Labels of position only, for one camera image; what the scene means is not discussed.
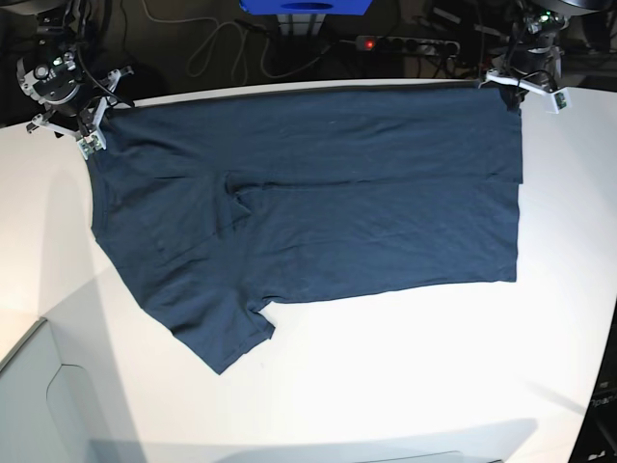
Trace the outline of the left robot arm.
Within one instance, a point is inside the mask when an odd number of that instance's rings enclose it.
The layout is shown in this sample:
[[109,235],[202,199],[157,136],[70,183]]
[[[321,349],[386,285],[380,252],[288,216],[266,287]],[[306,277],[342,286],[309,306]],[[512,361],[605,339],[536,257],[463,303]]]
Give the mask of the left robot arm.
[[614,1],[511,1],[507,12],[510,32],[479,53],[478,86],[497,88],[508,111],[533,94],[558,114],[572,106],[575,78],[616,90]]

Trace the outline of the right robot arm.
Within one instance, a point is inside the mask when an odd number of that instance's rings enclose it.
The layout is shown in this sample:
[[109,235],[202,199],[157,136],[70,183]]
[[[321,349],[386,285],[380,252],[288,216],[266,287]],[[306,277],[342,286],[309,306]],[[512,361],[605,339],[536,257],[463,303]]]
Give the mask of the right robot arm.
[[27,131],[47,129],[56,137],[71,137],[89,149],[100,150],[100,124],[108,109],[134,102],[117,93],[130,67],[105,74],[91,69],[111,21],[111,1],[3,1],[12,14],[37,22],[34,49],[16,62],[20,90],[43,111],[27,124]]

